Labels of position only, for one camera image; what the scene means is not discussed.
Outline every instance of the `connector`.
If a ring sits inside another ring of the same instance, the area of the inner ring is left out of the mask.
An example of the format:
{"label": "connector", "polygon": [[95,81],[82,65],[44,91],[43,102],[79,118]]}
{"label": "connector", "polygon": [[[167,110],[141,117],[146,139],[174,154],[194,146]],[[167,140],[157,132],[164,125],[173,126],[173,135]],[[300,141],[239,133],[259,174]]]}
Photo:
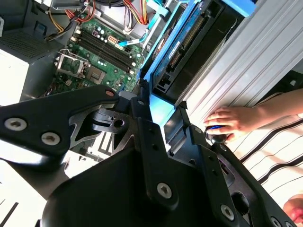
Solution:
{"label": "connector", "polygon": [[114,38],[113,36],[109,36],[108,38],[108,41],[111,43],[111,44],[116,44],[117,43],[117,39],[116,38]]}

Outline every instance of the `ram slot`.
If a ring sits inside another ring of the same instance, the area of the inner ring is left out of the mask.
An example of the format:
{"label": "ram slot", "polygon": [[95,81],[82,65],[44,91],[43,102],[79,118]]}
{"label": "ram slot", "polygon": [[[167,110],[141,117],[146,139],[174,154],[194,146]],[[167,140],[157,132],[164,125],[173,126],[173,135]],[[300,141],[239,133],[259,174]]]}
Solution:
{"label": "ram slot", "polygon": [[126,63],[129,66],[131,66],[133,63],[133,60],[129,58],[129,55],[122,53],[121,51],[117,50],[115,47],[102,42],[101,40],[99,40],[98,38],[92,36],[91,34],[89,34],[87,32],[83,32],[81,34],[81,39],[94,44],[97,48],[106,52],[107,54],[110,54],[111,56],[116,58],[118,61]]}
{"label": "ram slot", "polygon": [[115,58],[113,58],[112,56],[106,54],[105,52],[103,51],[100,51],[98,48],[95,48],[93,45],[91,45],[90,43],[86,42],[86,41],[83,41],[81,40],[79,42],[79,45],[81,47],[83,47],[84,49],[92,52],[93,54],[99,56],[100,58],[102,58],[103,60],[107,61],[108,63],[116,66],[117,68],[125,71],[125,72],[129,72],[130,68],[125,65],[125,64],[122,64],[121,62],[117,61]]}

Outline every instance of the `hand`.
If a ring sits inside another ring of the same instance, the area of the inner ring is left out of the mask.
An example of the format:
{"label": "hand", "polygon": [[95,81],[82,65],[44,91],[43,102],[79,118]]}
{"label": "hand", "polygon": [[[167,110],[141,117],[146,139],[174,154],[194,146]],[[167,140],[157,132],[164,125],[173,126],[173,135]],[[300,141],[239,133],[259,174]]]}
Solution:
{"label": "hand", "polygon": [[219,129],[208,130],[212,135],[230,134],[226,142],[230,142],[264,125],[257,107],[223,107],[206,118],[204,126],[223,125]]}

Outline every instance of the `mounting hole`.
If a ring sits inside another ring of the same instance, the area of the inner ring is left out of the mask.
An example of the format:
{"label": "mounting hole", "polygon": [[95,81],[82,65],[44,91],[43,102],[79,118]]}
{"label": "mounting hole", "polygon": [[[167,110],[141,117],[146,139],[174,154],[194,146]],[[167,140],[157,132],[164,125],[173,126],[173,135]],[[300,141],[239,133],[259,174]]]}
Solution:
{"label": "mounting hole", "polygon": [[189,163],[194,165],[194,166],[196,165],[196,161],[193,158],[189,161]]}
{"label": "mounting hole", "polygon": [[282,227],[280,222],[275,217],[271,217],[271,222],[274,224],[275,227]]}
{"label": "mounting hole", "polygon": [[285,222],[286,227],[293,227],[292,224],[290,224],[288,221]]}
{"label": "mounting hole", "polygon": [[212,171],[213,171],[213,174],[214,174],[215,176],[218,176],[217,171],[215,171],[214,169],[213,169]]}
{"label": "mounting hole", "polygon": [[144,102],[141,101],[141,100],[138,100],[138,103],[139,103],[140,105],[145,105]]}
{"label": "mounting hole", "polygon": [[153,145],[152,145],[152,148],[153,148],[154,150],[159,150],[159,147],[158,147],[156,144],[153,144]]}
{"label": "mounting hole", "polygon": [[124,125],[124,121],[122,121],[122,120],[116,120],[115,122],[114,122],[114,126],[116,127],[116,128],[120,128],[121,126],[123,126]]}
{"label": "mounting hole", "polygon": [[242,216],[249,212],[250,205],[246,197],[241,192],[234,192],[232,194],[232,201],[235,208]]}

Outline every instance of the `metal side panel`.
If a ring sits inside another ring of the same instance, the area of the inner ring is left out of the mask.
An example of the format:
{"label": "metal side panel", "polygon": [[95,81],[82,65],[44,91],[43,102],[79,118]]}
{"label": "metal side panel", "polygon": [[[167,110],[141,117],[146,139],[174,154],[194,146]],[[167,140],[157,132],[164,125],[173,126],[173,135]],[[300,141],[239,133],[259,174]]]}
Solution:
{"label": "metal side panel", "polygon": [[255,13],[189,84],[193,124],[222,105],[253,106],[303,58],[303,1],[259,0]]}

